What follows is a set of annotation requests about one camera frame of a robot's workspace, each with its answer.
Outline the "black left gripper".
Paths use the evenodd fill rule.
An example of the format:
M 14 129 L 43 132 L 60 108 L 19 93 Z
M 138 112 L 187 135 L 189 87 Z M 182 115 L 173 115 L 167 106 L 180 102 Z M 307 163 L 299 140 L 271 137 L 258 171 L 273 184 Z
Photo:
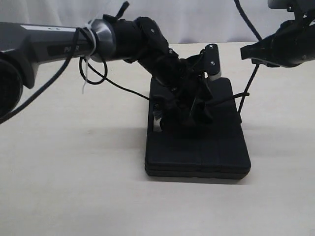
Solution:
M 167 100 L 167 115 L 173 118 L 172 133 L 192 137 L 196 125 L 213 123 L 207 107 L 213 95 L 203 69 L 203 54 L 188 58 L 173 54 L 168 55 L 167 59 L 167 69 L 170 70 L 167 88 L 173 95 Z

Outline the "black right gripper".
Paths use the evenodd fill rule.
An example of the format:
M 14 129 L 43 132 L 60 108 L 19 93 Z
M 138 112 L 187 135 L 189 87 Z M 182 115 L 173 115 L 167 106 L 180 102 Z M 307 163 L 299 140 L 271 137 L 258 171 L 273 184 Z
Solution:
M 315 11 L 307 11 L 299 21 L 240 49 L 241 59 L 265 66 L 296 67 L 315 59 Z

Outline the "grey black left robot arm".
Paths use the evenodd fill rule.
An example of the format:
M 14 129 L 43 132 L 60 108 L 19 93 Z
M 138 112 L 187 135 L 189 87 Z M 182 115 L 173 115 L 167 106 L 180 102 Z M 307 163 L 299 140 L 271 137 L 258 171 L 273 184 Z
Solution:
M 104 15 L 82 28 L 2 22 L 0 25 L 0 120 L 11 119 L 38 98 L 70 61 L 137 62 L 173 95 L 157 98 L 155 116 L 162 127 L 206 126 L 213 119 L 206 108 L 208 83 L 197 66 L 203 58 L 181 59 L 170 48 L 154 20 L 128 21 Z M 24 103 L 23 88 L 33 88 L 40 65 L 63 61 L 55 75 Z

